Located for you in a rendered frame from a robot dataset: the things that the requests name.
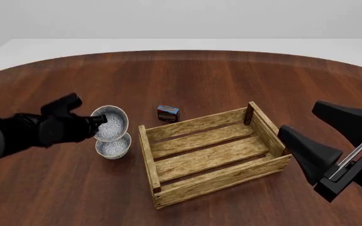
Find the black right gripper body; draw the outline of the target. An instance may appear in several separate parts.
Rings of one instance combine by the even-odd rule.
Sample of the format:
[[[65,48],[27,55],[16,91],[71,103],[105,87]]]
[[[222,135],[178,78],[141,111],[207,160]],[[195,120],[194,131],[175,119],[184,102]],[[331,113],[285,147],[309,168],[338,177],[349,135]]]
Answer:
[[[362,187],[362,143],[316,184],[314,191],[332,202],[349,184]]]

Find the small printed food box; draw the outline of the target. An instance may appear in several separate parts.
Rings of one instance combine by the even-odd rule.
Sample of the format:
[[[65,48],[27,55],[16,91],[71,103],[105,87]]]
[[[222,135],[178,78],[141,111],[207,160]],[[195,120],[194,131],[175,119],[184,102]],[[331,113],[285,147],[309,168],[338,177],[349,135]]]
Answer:
[[[157,107],[158,120],[165,122],[179,122],[180,111],[175,107],[159,105]]]

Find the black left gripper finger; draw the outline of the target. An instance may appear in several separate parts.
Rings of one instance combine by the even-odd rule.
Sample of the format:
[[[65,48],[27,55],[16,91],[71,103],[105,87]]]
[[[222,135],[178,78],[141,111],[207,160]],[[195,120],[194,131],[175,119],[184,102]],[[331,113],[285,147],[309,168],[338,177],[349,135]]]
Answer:
[[[107,117],[105,114],[90,117],[91,124],[105,124],[107,123]]]

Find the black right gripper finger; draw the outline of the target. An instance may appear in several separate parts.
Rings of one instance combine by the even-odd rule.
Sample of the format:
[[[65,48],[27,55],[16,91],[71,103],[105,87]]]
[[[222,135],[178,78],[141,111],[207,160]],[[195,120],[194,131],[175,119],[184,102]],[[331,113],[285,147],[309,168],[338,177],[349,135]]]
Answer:
[[[278,138],[293,154],[307,182],[312,186],[321,180],[343,153],[313,141],[286,125],[280,127]]]
[[[339,131],[353,146],[362,143],[362,109],[317,101],[312,113]]]

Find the patterned white bowl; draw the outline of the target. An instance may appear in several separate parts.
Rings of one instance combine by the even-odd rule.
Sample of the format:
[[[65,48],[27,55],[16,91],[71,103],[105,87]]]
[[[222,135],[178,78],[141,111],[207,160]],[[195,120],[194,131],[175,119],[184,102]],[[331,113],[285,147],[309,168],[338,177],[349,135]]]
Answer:
[[[91,116],[106,116],[107,122],[98,127],[95,139],[102,142],[117,141],[122,138],[129,126],[129,120],[124,110],[113,105],[105,105],[96,109]]]
[[[121,139],[111,142],[96,141],[96,151],[103,158],[119,159],[127,154],[131,146],[131,136],[126,133]]]

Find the wooden slat tray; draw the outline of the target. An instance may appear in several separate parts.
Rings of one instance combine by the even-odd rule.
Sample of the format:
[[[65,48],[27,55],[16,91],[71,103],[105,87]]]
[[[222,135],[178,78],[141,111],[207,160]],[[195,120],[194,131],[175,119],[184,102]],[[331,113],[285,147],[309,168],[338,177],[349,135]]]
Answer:
[[[291,154],[254,103],[166,126],[139,126],[155,208],[283,171]]]

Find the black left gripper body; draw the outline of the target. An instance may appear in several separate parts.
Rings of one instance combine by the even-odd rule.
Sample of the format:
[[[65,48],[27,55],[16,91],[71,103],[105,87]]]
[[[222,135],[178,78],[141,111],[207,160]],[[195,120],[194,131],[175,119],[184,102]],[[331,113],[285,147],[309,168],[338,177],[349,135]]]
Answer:
[[[41,146],[53,144],[80,143],[94,137],[99,131],[99,117],[50,116],[38,125],[38,142]]]

